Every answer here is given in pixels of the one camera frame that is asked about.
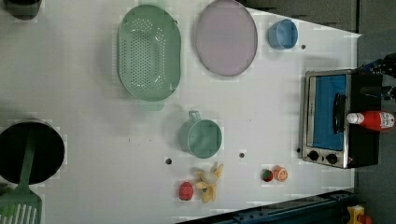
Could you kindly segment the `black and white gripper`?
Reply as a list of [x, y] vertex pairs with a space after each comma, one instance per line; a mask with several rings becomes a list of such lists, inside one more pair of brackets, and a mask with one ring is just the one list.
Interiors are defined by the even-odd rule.
[[[396, 53], [388, 54], [383, 59], [378, 59], [374, 62], [367, 63], [359, 68], [361, 74], [372, 74], [372, 75], [385, 75], [396, 77]], [[386, 101], [395, 100], [395, 88], [392, 86], [384, 87], [363, 87], [361, 93], [381, 98]]]

